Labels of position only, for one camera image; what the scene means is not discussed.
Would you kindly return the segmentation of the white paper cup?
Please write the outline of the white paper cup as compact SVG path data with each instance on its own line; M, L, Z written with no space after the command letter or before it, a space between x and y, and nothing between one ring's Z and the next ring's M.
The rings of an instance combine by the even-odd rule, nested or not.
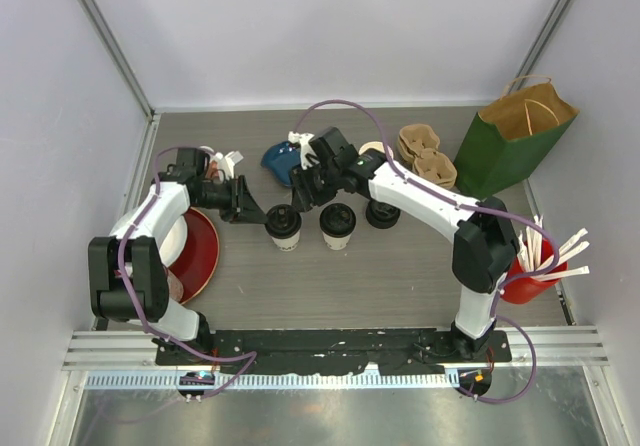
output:
M333 251L340 251L347 247L351 234L335 236L326 232L322 232L326 246Z
M296 232L293 235L286 238L271 237L275 246L282 252L291 252L296 249L300 240L300 232Z

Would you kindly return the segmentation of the stack of black lids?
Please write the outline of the stack of black lids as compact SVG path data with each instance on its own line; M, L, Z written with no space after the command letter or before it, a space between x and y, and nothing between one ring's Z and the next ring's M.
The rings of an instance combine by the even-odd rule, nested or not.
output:
M401 215L401 211L387 203L370 200L365 210L367 222L377 229L390 229L394 227Z

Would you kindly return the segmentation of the stack of white paper cups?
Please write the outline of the stack of white paper cups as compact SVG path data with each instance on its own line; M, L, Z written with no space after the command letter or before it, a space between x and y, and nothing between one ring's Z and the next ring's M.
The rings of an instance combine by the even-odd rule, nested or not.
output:
M385 145L381 141L369 141L369 142L364 143L359 148L359 154L362 155L362 154L366 153L369 150L375 150L377 152L382 153L383 155L386 154Z

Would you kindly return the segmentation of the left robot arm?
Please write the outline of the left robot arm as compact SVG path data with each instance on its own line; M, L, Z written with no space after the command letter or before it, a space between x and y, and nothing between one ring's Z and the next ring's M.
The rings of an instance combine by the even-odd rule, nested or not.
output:
M138 321L162 344L178 347L190 364L213 361L206 318L171 298L159 252L173 225L190 208L218 211L231 224L263 224L265 212L253 199L245 176L235 173L243 156L209 147L175 148L165 171L155 169L146 198L111 233L88 246L90 304L110 321Z

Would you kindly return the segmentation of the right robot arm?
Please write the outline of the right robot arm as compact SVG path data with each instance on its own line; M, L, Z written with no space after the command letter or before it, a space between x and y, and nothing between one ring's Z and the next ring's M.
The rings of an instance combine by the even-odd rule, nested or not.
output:
M291 132L288 141L300 154L289 172L298 211L323 206L344 191L394 207L451 243L452 272L461 285L452 353L465 361L482 356L496 323L499 287L518 250L504 204L436 186L375 149L360 153L335 127L318 135Z

